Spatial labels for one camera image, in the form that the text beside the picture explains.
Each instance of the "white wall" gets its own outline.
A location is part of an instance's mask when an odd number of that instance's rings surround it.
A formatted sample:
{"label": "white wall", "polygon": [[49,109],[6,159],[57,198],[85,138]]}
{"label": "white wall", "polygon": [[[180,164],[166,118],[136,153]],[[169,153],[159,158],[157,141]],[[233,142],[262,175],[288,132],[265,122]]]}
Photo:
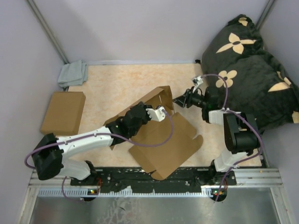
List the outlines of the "white wall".
{"label": "white wall", "polygon": [[[268,50],[299,85],[299,1],[278,0],[261,29]],[[277,167],[299,222],[299,124],[265,132],[263,140],[270,164]]]}
{"label": "white wall", "polygon": [[63,64],[26,1],[0,5],[0,223],[15,224],[32,172],[24,158],[42,137]]}
{"label": "white wall", "polygon": [[226,22],[268,0],[36,0],[69,60],[200,58]]}

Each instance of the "cardboard box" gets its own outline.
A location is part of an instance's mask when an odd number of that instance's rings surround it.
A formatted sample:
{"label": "cardboard box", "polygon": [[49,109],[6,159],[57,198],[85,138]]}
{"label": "cardboard box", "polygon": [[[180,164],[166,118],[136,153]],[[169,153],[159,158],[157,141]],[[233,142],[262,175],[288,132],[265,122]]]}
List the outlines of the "cardboard box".
{"label": "cardboard box", "polygon": [[[131,155],[146,173],[152,173],[152,178],[156,180],[164,180],[199,150],[203,143],[203,138],[199,135],[193,139],[196,136],[196,128],[179,113],[174,114],[170,86],[155,88],[131,106],[138,104],[140,101],[152,105],[154,108],[162,105],[171,115],[174,123],[174,134],[166,144],[159,147],[132,146],[129,149]],[[124,116],[130,107],[107,120],[105,124],[120,116]],[[133,136],[131,140],[153,145],[167,139],[170,131],[171,123],[168,118],[165,118],[162,122],[149,121],[140,128],[138,134]]]}
{"label": "cardboard box", "polygon": [[78,134],[85,99],[83,92],[54,92],[41,133],[60,136]]}

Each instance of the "cardboard sheet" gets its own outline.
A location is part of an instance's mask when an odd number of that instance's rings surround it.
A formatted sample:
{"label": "cardboard sheet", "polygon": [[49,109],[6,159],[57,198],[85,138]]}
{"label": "cardboard sheet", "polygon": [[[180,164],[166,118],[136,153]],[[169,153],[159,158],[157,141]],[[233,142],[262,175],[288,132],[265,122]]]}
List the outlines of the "cardboard sheet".
{"label": "cardboard sheet", "polygon": [[[164,180],[190,156],[192,156],[203,143],[201,135],[195,139],[196,129],[179,113],[172,116],[174,133],[172,138],[159,147],[133,146],[129,152],[140,164],[146,173],[152,173],[152,178]],[[170,134],[171,123],[166,118],[155,125],[151,133],[138,142],[143,144],[157,144]]]}
{"label": "cardboard sheet", "polygon": [[[164,180],[201,147],[203,138],[199,135],[193,139],[197,132],[196,128],[179,113],[174,114],[170,86],[160,86],[153,89],[130,107],[140,101],[152,105],[153,108],[162,105],[171,115],[174,123],[173,136],[166,144],[159,147],[133,146],[129,150],[145,172],[152,173],[151,176],[154,179]],[[104,124],[124,116],[130,107],[107,120]],[[171,123],[168,118],[165,118],[161,122],[149,121],[140,128],[137,135],[133,136],[131,140],[153,145],[163,142],[170,133]]]}

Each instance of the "marble-patterned floor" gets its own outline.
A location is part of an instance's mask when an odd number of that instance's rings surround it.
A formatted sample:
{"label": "marble-patterned floor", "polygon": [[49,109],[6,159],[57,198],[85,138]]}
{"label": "marble-patterned floor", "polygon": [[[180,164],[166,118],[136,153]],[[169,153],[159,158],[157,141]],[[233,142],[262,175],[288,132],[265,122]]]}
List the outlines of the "marble-patterned floor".
{"label": "marble-patterned floor", "polygon": [[[157,86],[169,85],[173,97],[182,95],[192,87],[191,78],[201,74],[199,64],[138,64],[138,65],[93,65],[88,67],[88,81],[82,86],[72,86],[69,91],[82,91],[86,95],[79,133],[97,129],[110,117],[118,114],[133,102]],[[201,109],[180,108],[204,138],[202,147],[182,166],[209,166],[225,148],[223,127],[206,123],[201,118]],[[89,160],[94,166],[139,166],[128,149],[130,143],[94,149],[72,157]],[[240,166],[261,166],[259,158],[243,162]]]}

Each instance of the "gray cloth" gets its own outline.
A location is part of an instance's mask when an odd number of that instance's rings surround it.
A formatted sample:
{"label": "gray cloth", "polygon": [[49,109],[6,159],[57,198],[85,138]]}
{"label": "gray cloth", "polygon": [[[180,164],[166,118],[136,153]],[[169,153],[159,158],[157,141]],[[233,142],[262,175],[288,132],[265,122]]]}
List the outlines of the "gray cloth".
{"label": "gray cloth", "polygon": [[87,63],[82,60],[65,64],[58,78],[58,85],[62,88],[71,85],[82,85],[87,81]]}

